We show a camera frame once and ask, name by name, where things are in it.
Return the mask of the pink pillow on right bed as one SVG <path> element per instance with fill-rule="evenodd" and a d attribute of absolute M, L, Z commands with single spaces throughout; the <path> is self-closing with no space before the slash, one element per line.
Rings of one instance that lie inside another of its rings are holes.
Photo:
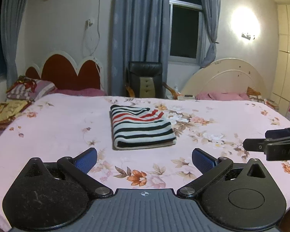
<path fill-rule="evenodd" d="M 196 96 L 197 100 L 207 101 L 249 101 L 246 93 L 221 93 L 221 92 L 201 92 Z"/>

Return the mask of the middle grey-blue curtain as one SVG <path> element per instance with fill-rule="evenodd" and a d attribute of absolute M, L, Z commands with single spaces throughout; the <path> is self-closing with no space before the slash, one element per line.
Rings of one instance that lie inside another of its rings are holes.
<path fill-rule="evenodd" d="M 168 74 L 170 50 L 169 0 L 113 0 L 110 93 L 125 94 L 130 61 L 160 62 Z"/>

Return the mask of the left grey-blue curtain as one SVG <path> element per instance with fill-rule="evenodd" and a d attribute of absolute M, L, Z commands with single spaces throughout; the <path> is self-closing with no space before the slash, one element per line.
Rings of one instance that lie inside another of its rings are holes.
<path fill-rule="evenodd" d="M 2 51 L 6 62 L 7 88 L 18 78 L 15 59 L 25 5 L 26 0 L 2 0 L 0 32 Z"/>

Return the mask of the striped red black white sweater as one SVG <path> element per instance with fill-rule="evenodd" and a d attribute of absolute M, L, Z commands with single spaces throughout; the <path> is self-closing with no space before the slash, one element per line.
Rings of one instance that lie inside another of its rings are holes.
<path fill-rule="evenodd" d="M 137 150 L 172 146 L 177 137 L 164 112 L 149 107 L 110 107 L 113 146 Z"/>

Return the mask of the wall lamp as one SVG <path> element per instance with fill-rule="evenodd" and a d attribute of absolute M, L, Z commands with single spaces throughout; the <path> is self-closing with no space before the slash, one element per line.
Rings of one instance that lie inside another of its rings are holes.
<path fill-rule="evenodd" d="M 251 34 L 250 32 L 248 32 L 248 33 L 245 33 L 245 34 L 242 33 L 241 37 L 244 38 L 244 39 L 247 39 L 247 40 L 254 40 L 256 36 L 254 34 Z"/>

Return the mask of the red heart-shaped headboard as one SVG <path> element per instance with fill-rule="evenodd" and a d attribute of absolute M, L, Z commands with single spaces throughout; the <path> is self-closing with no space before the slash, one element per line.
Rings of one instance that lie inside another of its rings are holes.
<path fill-rule="evenodd" d="M 50 81 L 59 90 L 80 91 L 98 89 L 104 91 L 104 68 L 92 56 L 85 57 L 80 63 L 64 51 L 50 52 L 41 66 L 32 64 L 27 67 L 26 77 Z"/>

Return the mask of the cream wardrobe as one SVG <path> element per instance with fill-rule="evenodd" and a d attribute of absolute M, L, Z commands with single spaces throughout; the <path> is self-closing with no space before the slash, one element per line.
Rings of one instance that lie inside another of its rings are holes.
<path fill-rule="evenodd" d="M 290 5 L 278 5 L 279 48 L 271 99 L 290 119 Z"/>

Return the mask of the yellow brown folded blanket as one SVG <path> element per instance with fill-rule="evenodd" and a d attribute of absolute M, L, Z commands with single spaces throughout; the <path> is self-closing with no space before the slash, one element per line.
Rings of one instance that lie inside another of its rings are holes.
<path fill-rule="evenodd" d="M 30 105 L 31 101 L 26 100 L 0 103 L 0 131 L 5 130 Z"/>

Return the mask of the pink striped pillow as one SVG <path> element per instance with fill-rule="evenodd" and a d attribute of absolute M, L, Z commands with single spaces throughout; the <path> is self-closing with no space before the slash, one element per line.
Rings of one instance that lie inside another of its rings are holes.
<path fill-rule="evenodd" d="M 55 90 L 55 84 L 50 81 L 20 76 L 7 90 L 7 98 L 35 102 Z"/>

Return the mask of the plastic bottle on nightstand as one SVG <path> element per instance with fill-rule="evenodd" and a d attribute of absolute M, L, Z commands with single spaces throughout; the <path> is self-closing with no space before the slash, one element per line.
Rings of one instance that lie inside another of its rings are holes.
<path fill-rule="evenodd" d="M 175 90 L 176 95 L 179 96 L 179 91 L 178 91 L 177 85 L 174 86 L 174 90 Z"/>

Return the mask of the grey-blue curtain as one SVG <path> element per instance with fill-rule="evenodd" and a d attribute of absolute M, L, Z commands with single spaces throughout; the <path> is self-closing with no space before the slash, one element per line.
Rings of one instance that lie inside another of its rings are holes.
<path fill-rule="evenodd" d="M 2 51 L 6 62 L 7 88 L 18 78 L 15 59 L 25 5 L 26 0 L 2 0 L 0 32 Z"/>
<path fill-rule="evenodd" d="M 205 25 L 207 36 L 209 40 L 209 47 L 206 53 L 205 58 L 200 64 L 201 68 L 205 68 L 211 64 L 216 58 L 217 48 L 217 34 L 218 34 L 218 25 L 221 12 L 221 0 L 201 0 L 203 15 L 205 18 Z"/>
<path fill-rule="evenodd" d="M 169 0 L 113 0 L 110 93 L 125 94 L 130 61 L 160 62 L 168 74 L 170 50 Z"/>

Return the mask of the red yellow doll on pillow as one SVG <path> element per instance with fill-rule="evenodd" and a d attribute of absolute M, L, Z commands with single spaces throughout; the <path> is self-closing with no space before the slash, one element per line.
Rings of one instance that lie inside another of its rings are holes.
<path fill-rule="evenodd" d="M 28 78 L 24 75 L 21 75 L 18 77 L 18 79 L 6 90 L 6 93 L 12 91 L 16 86 L 18 85 L 24 85 L 25 89 L 31 89 L 31 91 L 34 93 L 35 89 L 37 87 L 36 80 L 32 78 Z"/>

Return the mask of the pink floral bed sheet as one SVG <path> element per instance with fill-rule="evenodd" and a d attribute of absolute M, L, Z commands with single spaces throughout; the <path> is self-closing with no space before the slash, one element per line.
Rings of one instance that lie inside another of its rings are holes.
<path fill-rule="evenodd" d="M 134 106 L 162 113 L 176 134 L 175 145 L 119 151 L 113 147 L 110 108 Z M 164 189 L 179 187 L 200 176 L 191 160 L 193 149 L 235 163 L 258 158 L 282 191 L 290 208 L 290 161 L 267 161 L 261 152 L 248 152 L 247 138 L 290 127 L 290 121 L 268 106 L 250 101 L 173 101 L 125 97 L 48 95 L 28 107 L 0 136 L 0 231 L 10 225 L 2 200 L 32 157 L 55 162 L 97 150 L 91 177 L 112 188 Z"/>

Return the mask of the orange patterned pillow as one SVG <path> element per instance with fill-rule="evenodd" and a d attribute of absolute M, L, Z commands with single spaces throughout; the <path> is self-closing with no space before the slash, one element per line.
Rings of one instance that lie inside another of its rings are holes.
<path fill-rule="evenodd" d="M 255 91 L 251 87 L 247 87 L 246 91 L 247 96 L 251 101 L 259 102 L 264 104 L 264 98 L 262 97 L 261 93 L 259 91 Z"/>

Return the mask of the cream arched headboard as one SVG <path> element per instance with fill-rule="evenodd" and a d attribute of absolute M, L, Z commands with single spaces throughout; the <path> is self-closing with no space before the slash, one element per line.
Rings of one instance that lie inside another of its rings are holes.
<path fill-rule="evenodd" d="M 180 92 L 197 96 L 202 92 L 246 93 L 248 88 L 267 93 L 263 77 L 248 62 L 237 58 L 225 58 L 199 69 L 186 82 Z"/>

